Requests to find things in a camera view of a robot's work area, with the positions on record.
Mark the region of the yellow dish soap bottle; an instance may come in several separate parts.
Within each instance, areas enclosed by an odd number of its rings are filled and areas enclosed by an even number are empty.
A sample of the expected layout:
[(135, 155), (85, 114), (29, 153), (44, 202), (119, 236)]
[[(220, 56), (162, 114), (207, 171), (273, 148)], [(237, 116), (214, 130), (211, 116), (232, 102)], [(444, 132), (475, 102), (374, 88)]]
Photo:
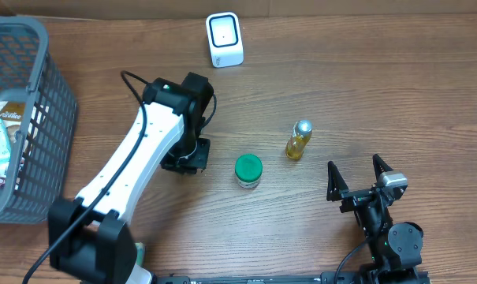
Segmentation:
[(285, 154), (288, 158), (299, 160), (303, 156), (304, 149), (312, 136), (312, 123), (308, 120), (297, 121), (293, 126), (293, 133), (289, 138)]

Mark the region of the brown snack packet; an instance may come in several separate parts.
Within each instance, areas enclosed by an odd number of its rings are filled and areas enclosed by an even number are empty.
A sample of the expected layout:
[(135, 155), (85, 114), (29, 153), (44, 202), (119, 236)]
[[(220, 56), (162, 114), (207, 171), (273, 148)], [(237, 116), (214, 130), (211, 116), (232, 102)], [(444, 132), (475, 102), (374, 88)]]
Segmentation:
[(13, 135), (20, 129), (23, 121), (25, 103), (0, 101), (0, 119), (6, 127), (7, 133)]

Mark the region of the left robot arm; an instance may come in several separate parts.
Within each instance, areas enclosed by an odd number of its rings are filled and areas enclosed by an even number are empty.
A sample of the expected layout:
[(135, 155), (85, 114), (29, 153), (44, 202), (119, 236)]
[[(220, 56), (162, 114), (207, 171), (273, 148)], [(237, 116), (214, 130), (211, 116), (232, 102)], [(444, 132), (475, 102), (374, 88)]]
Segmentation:
[(74, 200), (56, 200), (47, 216), (49, 247), (40, 259), (82, 283), (155, 283), (137, 261), (129, 229), (136, 205), (158, 168), (196, 174), (207, 166), (203, 114), (216, 102), (208, 78), (189, 73), (181, 84), (157, 78), (144, 86), (133, 92), (138, 114), (109, 161)]

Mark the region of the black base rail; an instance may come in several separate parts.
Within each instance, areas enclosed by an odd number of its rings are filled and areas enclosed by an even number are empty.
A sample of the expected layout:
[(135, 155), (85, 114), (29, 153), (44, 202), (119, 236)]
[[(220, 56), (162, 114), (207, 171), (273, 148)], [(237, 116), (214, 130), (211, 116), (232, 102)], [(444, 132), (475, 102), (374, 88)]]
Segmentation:
[[(323, 272), (320, 275), (289, 275), (289, 276), (248, 276), (248, 277), (219, 277), (219, 278), (189, 278), (188, 276), (157, 276), (154, 284), (334, 284), (334, 272)], [(431, 284), (426, 272), (417, 275), (405, 273), (381, 274), (375, 280), (365, 280), (357, 272), (341, 272), (337, 284)]]

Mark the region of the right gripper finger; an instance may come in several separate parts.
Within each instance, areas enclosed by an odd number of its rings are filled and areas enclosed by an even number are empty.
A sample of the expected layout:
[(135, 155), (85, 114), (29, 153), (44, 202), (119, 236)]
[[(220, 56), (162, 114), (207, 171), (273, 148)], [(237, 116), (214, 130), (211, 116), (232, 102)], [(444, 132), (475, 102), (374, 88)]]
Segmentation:
[(387, 172), (393, 171), (393, 168), (389, 166), (379, 154), (374, 154), (372, 157), (373, 167), (375, 171), (375, 177), (377, 181), (384, 181), (384, 177)]
[(345, 198), (345, 194), (349, 189), (345, 183), (345, 180), (340, 174), (337, 166), (333, 161), (329, 161), (328, 164), (328, 186), (326, 191), (326, 199), (328, 201), (338, 201)]

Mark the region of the white barcode scanner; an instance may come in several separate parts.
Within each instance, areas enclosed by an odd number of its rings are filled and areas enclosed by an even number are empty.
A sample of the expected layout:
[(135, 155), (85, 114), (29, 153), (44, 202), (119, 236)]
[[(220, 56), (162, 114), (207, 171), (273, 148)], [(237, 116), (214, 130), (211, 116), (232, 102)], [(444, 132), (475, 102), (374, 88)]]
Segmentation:
[(206, 30), (213, 67), (224, 68), (244, 62), (240, 22), (235, 13), (209, 15), (206, 19)]

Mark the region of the green lid jar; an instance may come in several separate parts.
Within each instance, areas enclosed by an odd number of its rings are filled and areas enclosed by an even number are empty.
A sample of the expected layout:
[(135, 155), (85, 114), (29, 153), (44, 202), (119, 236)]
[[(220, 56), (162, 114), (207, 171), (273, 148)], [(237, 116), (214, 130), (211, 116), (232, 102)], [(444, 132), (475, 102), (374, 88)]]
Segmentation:
[(263, 164), (258, 156), (244, 154), (236, 160), (234, 172), (240, 187), (253, 189), (260, 183)]

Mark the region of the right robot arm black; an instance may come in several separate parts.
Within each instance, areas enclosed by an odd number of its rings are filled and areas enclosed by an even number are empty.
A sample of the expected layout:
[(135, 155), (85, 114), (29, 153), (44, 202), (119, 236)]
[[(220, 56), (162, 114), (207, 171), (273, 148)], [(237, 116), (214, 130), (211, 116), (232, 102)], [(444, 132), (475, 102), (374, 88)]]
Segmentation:
[[(373, 155), (376, 182), (369, 189), (350, 191), (337, 166), (328, 162), (326, 199), (340, 201), (342, 213), (352, 212), (365, 240), (348, 253), (335, 272), (323, 272), (322, 283), (429, 283), (428, 273), (417, 271), (422, 263), (423, 230), (414, 222), (394, 224), (388, 207), (399, 200), (408, 179), (377, 154)], [(359, 250), (367, 246), (372, 262), (358, 271), (344, 273), (342, 268)]]

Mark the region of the grey plastic shopping basket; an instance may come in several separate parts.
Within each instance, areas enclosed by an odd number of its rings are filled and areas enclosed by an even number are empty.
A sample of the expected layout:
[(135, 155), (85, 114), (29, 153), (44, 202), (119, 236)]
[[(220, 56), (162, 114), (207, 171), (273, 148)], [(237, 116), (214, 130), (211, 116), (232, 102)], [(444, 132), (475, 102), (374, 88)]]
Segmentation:
[(36, 19), (0, 17), (0, 102), (24, 107), (0, 178), (0, 223), (42, 222), (63, 189), (78, 105), (48, 46)]

